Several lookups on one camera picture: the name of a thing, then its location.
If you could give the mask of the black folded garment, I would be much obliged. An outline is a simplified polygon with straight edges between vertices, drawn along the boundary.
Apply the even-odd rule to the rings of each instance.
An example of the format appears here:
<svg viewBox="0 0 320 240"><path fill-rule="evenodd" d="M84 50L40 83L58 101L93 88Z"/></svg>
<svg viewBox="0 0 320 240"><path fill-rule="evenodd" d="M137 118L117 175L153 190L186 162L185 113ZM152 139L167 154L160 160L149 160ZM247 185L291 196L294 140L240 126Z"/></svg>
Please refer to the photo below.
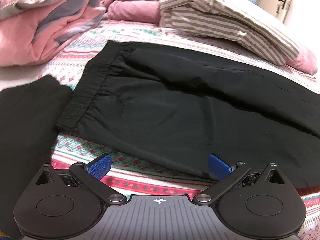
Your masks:
<svg viewBox="0 0 320 240"><path fill-rule="evenodd" d="M21 235L13 209L40 166L51 161L55 125L72 90L46 75L1 91L1 231Z"/></svg>

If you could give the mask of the patterned red green bedsheet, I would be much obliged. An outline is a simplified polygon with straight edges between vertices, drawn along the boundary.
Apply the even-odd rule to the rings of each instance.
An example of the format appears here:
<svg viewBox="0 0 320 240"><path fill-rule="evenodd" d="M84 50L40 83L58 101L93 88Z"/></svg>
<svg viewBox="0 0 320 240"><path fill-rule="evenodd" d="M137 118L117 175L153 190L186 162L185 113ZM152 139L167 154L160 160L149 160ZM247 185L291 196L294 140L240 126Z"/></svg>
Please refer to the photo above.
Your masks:
<svg viewBox="0 0 320 240"><path fill-rule="evenodd" d="M108 152L126 193L189 194L217 176L209 156L277 163L302 195L303 239L319 239L319 77L226 41L106 21L44 65L73 90L55 165Z"/></svg>

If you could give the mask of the pink grey blanket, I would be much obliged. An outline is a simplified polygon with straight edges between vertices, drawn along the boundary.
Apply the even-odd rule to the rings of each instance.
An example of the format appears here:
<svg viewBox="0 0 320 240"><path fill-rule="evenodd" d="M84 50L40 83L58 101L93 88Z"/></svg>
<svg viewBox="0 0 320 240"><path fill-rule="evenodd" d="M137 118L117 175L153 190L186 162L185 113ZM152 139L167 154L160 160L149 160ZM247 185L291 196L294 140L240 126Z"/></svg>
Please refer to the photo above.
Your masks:
<svg viewBox="0 0 320 240"><path fill-rule="evenodd" d="M49 61L105 11L103 0L1 0L1 66Z"/></svg>

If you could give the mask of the beige striped pillow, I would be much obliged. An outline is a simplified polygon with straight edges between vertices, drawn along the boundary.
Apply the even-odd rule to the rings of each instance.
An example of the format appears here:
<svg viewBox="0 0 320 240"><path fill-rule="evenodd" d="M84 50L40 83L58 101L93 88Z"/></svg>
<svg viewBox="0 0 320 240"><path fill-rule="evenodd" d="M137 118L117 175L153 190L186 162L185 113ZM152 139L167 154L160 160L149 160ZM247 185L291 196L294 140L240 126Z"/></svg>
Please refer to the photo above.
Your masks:
<svg viewBox="0 0 320 240"><path fill-rule="evenodd" d="M161 26L236 42L270 63L295 61L285 25L248 0L159 0Z"/></svg>

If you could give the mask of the black pants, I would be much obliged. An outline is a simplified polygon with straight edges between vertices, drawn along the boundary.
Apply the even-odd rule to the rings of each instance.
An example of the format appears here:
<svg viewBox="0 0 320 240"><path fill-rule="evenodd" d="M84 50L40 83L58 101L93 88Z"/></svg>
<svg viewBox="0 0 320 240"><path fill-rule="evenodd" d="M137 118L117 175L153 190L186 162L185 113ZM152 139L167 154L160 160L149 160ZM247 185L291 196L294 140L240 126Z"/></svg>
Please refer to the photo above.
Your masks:
<svg viewBox="0 0 320 240"><path fill-rule="evenodd" d="M274 72L198 51L108 41L89 60L58 128L202 178L208 157L276 163L319 190L319 95Z"/></svg>

